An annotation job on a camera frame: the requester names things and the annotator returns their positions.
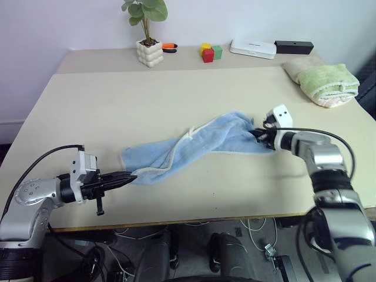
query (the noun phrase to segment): folded towel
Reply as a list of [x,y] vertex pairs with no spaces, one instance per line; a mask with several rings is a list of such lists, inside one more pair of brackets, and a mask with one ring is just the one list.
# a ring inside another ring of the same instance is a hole
[[319,57],[303,57],[283,64],[290,78],[316,104],[333,108],[358,95],[359,81],[341,63],[323,65]]
[[239,112],[213,119],[182,137],[122,151],[124,168],[137,175],[132,184],[153,184],[189,165],[208,152],[263,154],[273,151],[250,133],[253,122]]

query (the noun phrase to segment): toy block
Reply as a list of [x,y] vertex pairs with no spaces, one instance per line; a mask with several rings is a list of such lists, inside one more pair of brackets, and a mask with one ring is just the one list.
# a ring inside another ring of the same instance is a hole
[[205,49],[210,49],[212,47],[211,44],[209,43],[202,43],[201,48],[200,48],[200,55],[202,56],[202,53],[204,52]]
[[222,48],[219,45],[211,47],[214,50],[214,60],[219,60],[222,57]]
[[205,49],[202,52],[202,59],[204,60],[204,63],[211,63],[214,60],[214,50],[212,50],[212,48]]

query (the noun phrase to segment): potted plant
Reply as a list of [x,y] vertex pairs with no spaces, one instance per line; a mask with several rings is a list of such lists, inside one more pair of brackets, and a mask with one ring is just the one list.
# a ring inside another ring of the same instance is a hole
[[150,21],[161,22],[167,18],[163,0],[124,0],[122,11],[128,10],[129,24],[141,23],[145,39],[136,42],[139,61],[152,68],[163,60],[162,43],[150,37]]

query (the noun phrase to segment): beige table surface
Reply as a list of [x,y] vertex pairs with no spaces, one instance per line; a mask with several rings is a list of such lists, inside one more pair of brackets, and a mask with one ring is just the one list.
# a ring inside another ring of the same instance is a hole
[[[376,203],[376,123],[356,101],[335,109],[316,106],[279,66],[91,73],[72,68],[72,73],[61,73],[64,65],[51,78],[0,168],[1,209],[18,177],[51,148],[84,144],[107,173],[122,169],[119,156],[124,147],[180,136],[231,110],[254,118],[260,126],[265,114],[281,103],[287,105],[295,126],[328,130],[350,143],[358,164],[353,186],[365,206]],[[340,148],[349,166],[350,157]],[[68,172],[74,154],[73,149],[55,153],[28,178]],[[304,162],[290,152],[211,153],[158,184],[130,184],[106,192],[103,216],[96,216],[95,201],[71,203],[52,213],[51,224],[82,230],[286,216],[305,213],[313,205],[312,195]]]

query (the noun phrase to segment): green block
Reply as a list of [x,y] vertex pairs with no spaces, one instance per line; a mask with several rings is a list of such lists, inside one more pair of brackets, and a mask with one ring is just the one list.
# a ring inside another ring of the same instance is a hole
[[219,45],[211,47],[214,50],[214,60],[219,60],[222,57],[222,48]]

